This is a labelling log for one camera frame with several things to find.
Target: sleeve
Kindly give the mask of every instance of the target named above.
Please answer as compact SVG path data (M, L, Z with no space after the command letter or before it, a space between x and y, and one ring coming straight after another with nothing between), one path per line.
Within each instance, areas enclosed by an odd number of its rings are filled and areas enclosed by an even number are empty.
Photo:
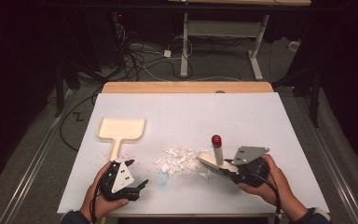
M330 216L321 208L310 208L297 222L291 224L331 224Z
M61 224L90 224L79 211L69 211L61 218Z

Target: dustpan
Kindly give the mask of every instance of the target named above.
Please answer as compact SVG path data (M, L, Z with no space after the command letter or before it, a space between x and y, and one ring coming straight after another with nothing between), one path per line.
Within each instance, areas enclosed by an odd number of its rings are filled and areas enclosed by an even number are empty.
M113 140L109 160L117 159L118 151L123 142L139 140L144 133L144 128L145 119L103 118L97 134L102 139Z

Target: person's right hand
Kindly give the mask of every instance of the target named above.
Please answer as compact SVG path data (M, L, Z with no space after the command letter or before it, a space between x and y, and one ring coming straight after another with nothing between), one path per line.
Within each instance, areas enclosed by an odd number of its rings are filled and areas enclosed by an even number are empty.
M279 191L282 210L292 221L299 220L307 213L307 208L293 194L286 176L275 164L272 157L269 154L265 154L262 157L269 166L268 182ZM254 188L250 185L240 183L238 187L247 193L260 196L267 203L276 205L277 199L275 193L267 184L262 184L260 187Z

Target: floor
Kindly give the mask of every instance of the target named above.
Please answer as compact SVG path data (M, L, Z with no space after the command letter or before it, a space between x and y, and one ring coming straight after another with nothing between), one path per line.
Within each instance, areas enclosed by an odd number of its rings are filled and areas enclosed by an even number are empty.
M161 59L167 46L153 41L136 42L126 57L126 68L111 77L119 81L254 81L246 55L252 39L194 39L191 77L178 78L180 62ZM265 81L284 77L295 54L282 39L263 43L257 60ZM172 58L180 57L171 46ZM116 68L103 64L102 75ZM57 214L66 181L81 145L93 108L93 99L102 84L79 74L79 90L68 90L62 115L54 118L56 99L29 126L7 167L0 176L0 223L57 223ZM308 118L309 98L295 98L290 87L276 89L282 99L297 138L311 164L335 223L358 223L358 159L329 110L323 90L319 124L315 129ZM117 220L108 218L106 223Z

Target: desk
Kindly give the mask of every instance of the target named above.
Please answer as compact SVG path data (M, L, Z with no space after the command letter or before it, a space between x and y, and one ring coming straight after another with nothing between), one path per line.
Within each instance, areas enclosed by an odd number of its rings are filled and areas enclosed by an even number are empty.
M248 93L239 93L240 89ZM227 93L208 93L221 90ZM153 164L158 159L165 161L164 151L170 148L211 151L210 138L216 133L222 136L225 158L233 158L238 146L269 147L299 200L307 207L328 211L281 99L268 83L152 82L105 85L89 120L59 213L77 209L96 172L108 160L112 143L103 142L96 134L100 120L106 117L146 119L143 137L122 145L119 160L135 160L130 166L135 185L145 179L149 183L137 202L112 216L272 217L274 206L242 192L229 179L211 174L205 181L197 171L163 174Z
M186 4L238 4L238 5L266 5L266 6L309 6L310 0L188 0ZM260 49L264 32L266 31L269 15L264 15L261 22L239 22L239 21L193 21L188 19L188 13L184 17L183 48L181 61L181 77L187 77L188 53L187 42L189 35L214 35L214 36L234 36L234 37L255 37L255 47L248 51L250 64L252 66L255 79L263 80L260 67L257 62L257 52Z

